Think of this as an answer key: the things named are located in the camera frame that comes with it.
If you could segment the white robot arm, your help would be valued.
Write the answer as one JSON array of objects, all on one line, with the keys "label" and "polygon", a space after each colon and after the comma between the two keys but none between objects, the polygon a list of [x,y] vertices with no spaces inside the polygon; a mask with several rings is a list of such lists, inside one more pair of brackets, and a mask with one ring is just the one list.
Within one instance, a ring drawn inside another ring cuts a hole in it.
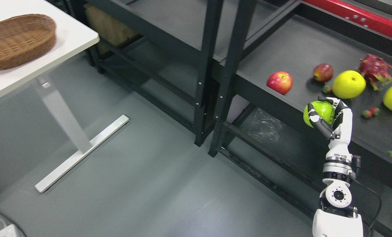
[{"label": "white robot arm", "polygon": [[312,226],[314,237],[362,237],[363,221],[352,203],[350,183],[361,167],[361,157],[327,157],[323,166],[325,189],[320,193],[319,207]]}]

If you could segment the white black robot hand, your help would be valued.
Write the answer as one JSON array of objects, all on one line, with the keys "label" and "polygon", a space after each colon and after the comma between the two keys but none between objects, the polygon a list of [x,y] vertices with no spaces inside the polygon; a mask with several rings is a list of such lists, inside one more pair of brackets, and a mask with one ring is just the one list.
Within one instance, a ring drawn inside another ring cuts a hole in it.
[{"label": "white black robot hand", "polygon": [[329,125],[314,109],[312,103],[307,104],[307,112],[311,125],[319,130],[329,140],[329,151],[326,157],[338,157],[338,159],[352,158],[348,151],[352,133],[352,111],[340,99],[329,96],[319,96],[319,101],[327,102],[334,110],[335,118]]}]

